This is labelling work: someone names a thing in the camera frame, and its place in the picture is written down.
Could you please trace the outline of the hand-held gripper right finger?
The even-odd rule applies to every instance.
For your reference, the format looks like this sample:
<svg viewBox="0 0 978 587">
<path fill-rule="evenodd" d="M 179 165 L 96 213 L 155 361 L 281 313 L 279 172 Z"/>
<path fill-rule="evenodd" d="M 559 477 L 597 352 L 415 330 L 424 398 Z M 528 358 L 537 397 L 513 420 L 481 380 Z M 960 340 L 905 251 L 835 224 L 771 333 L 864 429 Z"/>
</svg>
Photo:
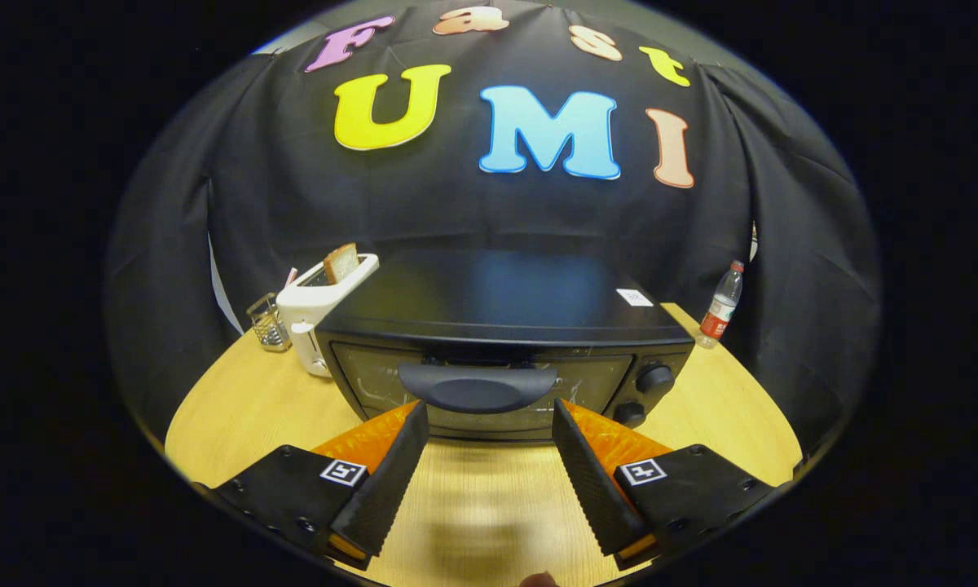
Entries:
<svg viewBox="0 0 978 587">
<path fill-rule="evenodd" d="M 669 448 L 563 399 L 552 434 L 597 545 L 620 571 L 686 556 L 775 491 L 706 445 Z"/>
</svg>

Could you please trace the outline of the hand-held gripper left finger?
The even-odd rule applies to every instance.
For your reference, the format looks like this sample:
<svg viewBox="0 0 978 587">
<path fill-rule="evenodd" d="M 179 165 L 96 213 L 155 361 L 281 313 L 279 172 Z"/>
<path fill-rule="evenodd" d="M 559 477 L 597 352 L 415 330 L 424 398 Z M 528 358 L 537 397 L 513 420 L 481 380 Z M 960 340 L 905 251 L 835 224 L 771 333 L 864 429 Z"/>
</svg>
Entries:
<svg viewBox="0 0 978 587">
<path fill-rule="evenodd" d="M 425 402 L 316 448 L 284 444 L 212 490 L 215 505 L 292 549 L 366 569 L 380 556 L 430 436 Z"/>
</svg>

